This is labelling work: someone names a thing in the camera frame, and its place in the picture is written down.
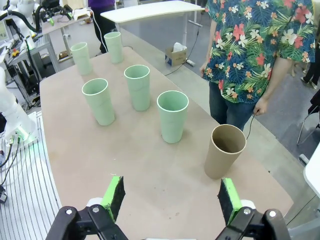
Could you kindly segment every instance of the white tissue paper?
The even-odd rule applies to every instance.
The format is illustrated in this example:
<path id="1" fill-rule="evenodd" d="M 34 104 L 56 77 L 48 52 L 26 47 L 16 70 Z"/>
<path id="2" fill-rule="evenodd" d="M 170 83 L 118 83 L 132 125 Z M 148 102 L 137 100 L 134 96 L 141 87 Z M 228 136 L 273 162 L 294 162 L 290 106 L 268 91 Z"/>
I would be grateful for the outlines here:
<path id="1" fill-rule="evenodd" d="M 186 46 L 183 46 L 181 43 L 179 43 L 179 42 L 176 42 L 175 44 L 174 44 L 174 46 L 173 46 L 173 53 L 176 53 L 176 52 L 180 52 L 180 51 L 183 51 L 183 50 L 185 50 L 185 49 L 187 49 L 187 47 Z"/>

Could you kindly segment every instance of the hand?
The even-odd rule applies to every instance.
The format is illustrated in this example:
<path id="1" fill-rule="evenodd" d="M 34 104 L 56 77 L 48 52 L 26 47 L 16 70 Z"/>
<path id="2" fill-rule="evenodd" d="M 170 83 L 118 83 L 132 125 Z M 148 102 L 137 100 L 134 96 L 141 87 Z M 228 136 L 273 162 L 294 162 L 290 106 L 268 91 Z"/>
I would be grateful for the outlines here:
<path id="1" fill-rule="evenodd" d="M 259 101 L 255 104 L 253 113 L 255 116 L 265 114 L 268 109 L 268 100 L 261 97 Z"/>
<path id="2" fill-rule="evenodd" d="M 205 74 L 205 69 L 207 67 L 208 61 L 205 61 L 204 64 L 200 67 L 200 73 L 201 73 L 201 77 L 203 78 L 204 74 Z"/>

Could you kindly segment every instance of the cup rim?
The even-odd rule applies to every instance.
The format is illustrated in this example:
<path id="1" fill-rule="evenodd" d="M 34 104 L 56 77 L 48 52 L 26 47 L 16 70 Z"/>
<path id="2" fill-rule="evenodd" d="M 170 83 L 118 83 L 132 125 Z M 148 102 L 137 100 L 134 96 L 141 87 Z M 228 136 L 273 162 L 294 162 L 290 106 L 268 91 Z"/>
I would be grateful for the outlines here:
<path id="1" fill-rule="evenodd" d="M 227 152 L 227 151 L 223 151 L 223 150 L 221 150 L 221 149 L 215 144 L 212 136 L 213 136 L 213 134 L 214 134 L 214 131 L 215 131 L 217 128 L 221 127 L 221 126 L 231 126 L 232 128 L 235 128 L 235 129 L 239 130 L 239 131 L 242 133 L 245 142 L 244 142 L 243 148 L 242 148 L 240 151 L 237 151 L 237 152 Z M 211 142 L 213 143 L 213 145 L 214 145 L 220 152 L 222 152 L 222 153 L 224 153 L 224 154 L 228 154 L 228 155 L 236 155 L 236 154 L 239 154 L 239 153 L 241 153 L 241 152 L 246 148 L 246 146 L 247 146 L 247 139 L 246 139 L 246 136 L 245 136 L 244 132 L 241 131 L 241 130 L 240 130 L 239 128 L 237 128 L 236 126 L 233 126 L 233 125 L 231 125 L 231 124 L 221 124 L 221 125 L 216 126 L 216 127 L 212 130 L 212 132 L 211 132 L 210 139 L 211 139 Z"/>
<path id="2" fill-rule="evenodd" d="M 80 44 L 84 44 L 84 46 L 82 46 L 82 47 L 80 47 L 79 49 L 73 49 L 74 47 L 76 47 L 76 46 L 78 46 L 78 45 L 80 45 Z M 88 43 L 87 42 L 85 42 L 85 41 L 82 41 L 82 42 L 78 42 L 78 43 L 76 43 L 75 45 L 73 45 L 71 48 L 70 48 L 70 51 L 79 51 L 79 50 L 81 50 L 81 49 L 83 49 L 83 48 L 85 48 L 85 47 L 87 47 L 88 46 Z"/>
<path id="3" fill-rule="evenodd" d="M 101 91 L 97 92 L 97 93 L 94 93 L 94 94 L 87 94 L 87 93 L 85 93 L 85 92 L 84 92 L 84 87 L 85 87 L 88 83 L 90 83 L 91 81 L 94 81 L 94 80 L 97 80 L 97 79 L 102 79 L 102 80 L 104 80 L 104 81 L 106 82 L 105 88 L 102 89 Z M 87 81 L 87 82 L 82 86 L 82 93 L 83 93 L 84 95 L 86 95 L 86 96 L 98 95 L 98 94 L 102 93 L 104 90 L 106 90 L 108 86 L 109 86 L 109 83 L 108 83 L 108 81 L 107 81 L 106 79 L 104 79 L 104 78 L 94 78 L 94 79 L 91 79 L 90 81 Z"/>
<path id="4" fill-rule="evenodd" d="M 177 93 L 180 93 L 180 94 L 183 94 L 186 99 L 187 99 L 187 104 L 185 105 L 184 108 L 180 109 L 180 110 L 177 110 L 177 111 L 171 111 L 171 110 L 167 110 L 167 109 L 164 109 L 162 106 L 159 105 L 159 98 L 161 97 L 161 95 L 165 94 L 165 93 L 168 93 L 168 92 L 177 92 Z M 188 106 L 189 106 L 189 98 L 187 95 L 185 95 L 183 92 L 181 91 L 177 91 L 177 90 L 169 90 L 169 91 L 164 91 L 163 93 L 161 93 L 158 98 L 156 99 L 156 104 L 158 105 L 158 107 L 160 109 L 162 109 L 163 111 L 166 111 L 166 112 L 169 112 L 169 113 L 178 113 L 178 112 L 182 112 L 183 110 L 185 110 Z"/>
<path id="5" fill-rule="evenodd" d="M 129 76 L 127 76 L 126 71 L 127 71 L 128 69 L 133 68 L 133 67 L 136 67 L 136 66 L 146 67 L 146 68 L 148 69 L 148 73 L 147 73 L 146 75 L 140 76 L 140 77 L 129 77 Z M 126 70 L 124 70 L 123 74 L 124 74 L 124 76 L 125 76 L 126 78 L 128 78 L 128 79 L 142 79 L 142 78 L 144 78 L 144 77 L 146 77 L 146 76 L 148 76 L 148 75 L 150 74 L 150 68 L 149 68 L 148 66 L 146 66 L 146 65 L 136 64 L 136 65 L 132 65 L 132 66 L 127 67 Z"/>
<path id="6" fill-rule="evenodd" d="M 112 31 L 112 32 L 106 33 L 106 34 L 104 35 L 104 38 L 105 38 L 105 39 L 113 39 L 113 38 L 119 37 L 120 35 L 121 35 L 121 32 L 119 32 L 119 31 Z"/>

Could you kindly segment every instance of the purple shirt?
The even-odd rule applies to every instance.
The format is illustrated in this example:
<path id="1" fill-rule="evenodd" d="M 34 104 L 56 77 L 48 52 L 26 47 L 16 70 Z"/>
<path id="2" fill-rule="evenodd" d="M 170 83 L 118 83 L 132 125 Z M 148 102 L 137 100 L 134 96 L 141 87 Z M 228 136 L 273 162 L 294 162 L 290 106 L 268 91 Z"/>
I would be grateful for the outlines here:
<path id="1" fill-rule="evenodd" d="M 88 0 L 88 6 L 92 9 L 99 9 L 108 6 L 113 6 L 115 4 L 115 0 Z"/>

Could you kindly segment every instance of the blue tropical print shirt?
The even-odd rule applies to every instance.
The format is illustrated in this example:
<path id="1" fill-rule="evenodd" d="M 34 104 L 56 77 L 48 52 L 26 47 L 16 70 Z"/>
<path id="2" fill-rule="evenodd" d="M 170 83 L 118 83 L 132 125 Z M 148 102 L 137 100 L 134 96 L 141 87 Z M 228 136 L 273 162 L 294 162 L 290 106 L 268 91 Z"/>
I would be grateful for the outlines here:
<path id="1" fill-rule="evenodd" d="M 315 61 L 311 0 L 208 0 L 205 10 L 217 26 L 203 78 L 232 103 L 259 100 L 277 56 Z"/>

